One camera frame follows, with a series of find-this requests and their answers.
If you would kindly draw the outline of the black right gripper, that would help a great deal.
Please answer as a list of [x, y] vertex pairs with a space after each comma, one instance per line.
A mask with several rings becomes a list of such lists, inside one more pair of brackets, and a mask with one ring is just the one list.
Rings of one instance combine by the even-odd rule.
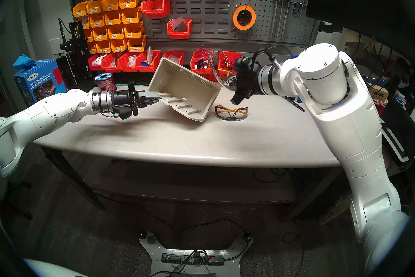
[[[236, 88], [230, 102], [233, 105], [240, 105], [241, 102], [253, 95], [260, 95], [260, 86], [258, 76], [260, 66], [254, 66], [253, 71], [248, 67], [245, 70], [238, 72], [238, 88]], [[237, 77], [232, 76], [224, 81], [223, 86], [236, 86]]]

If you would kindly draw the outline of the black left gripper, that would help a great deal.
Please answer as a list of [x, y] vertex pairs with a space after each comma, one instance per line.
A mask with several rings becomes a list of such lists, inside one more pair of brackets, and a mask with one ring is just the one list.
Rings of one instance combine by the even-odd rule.
[[147, 92], [139, 93], [135, 90], [134, 84], [130, 83], [127, 90], [112, 92], [113, 117], [138, 116], [139, 108], [154, 105], [160, 99], [160, 97], [148, 95]]

